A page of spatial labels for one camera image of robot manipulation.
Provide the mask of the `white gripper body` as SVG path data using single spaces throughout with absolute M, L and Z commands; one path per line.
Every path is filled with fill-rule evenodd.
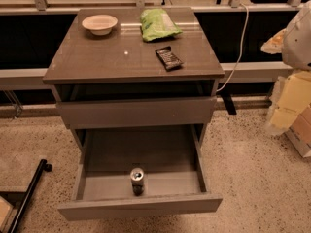
M 286 78 L 279 77 L 270 101 L 265 129 L 271 135 L 281 135 L 311 103 L 311 72 L 294 71 Z

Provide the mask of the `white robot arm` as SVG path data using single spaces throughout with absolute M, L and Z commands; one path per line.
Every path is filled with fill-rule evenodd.
M 271 135 L 281 135 L 311 103 L 311 1 L 267 44 L 294 69 L 286 78 L 278 78 L 270 96 L 265 128 Z

